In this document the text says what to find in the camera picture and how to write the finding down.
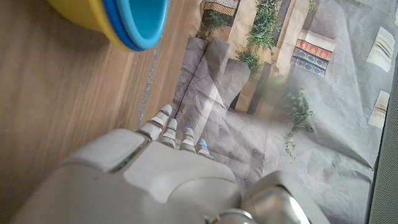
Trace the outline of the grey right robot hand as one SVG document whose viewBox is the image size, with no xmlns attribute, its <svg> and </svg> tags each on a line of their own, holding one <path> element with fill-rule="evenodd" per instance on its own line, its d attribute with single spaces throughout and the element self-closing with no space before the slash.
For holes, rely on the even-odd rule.
<svg viewBox="0 0 398 224">
<path fill-rule="evenodd" d="M 13 223 L 326 223 L 303 186 L 275 171 L 245 194 L 231 169 L 165 105 L 137 131 L 115 129 L 68 156 Z"/>
</svg>

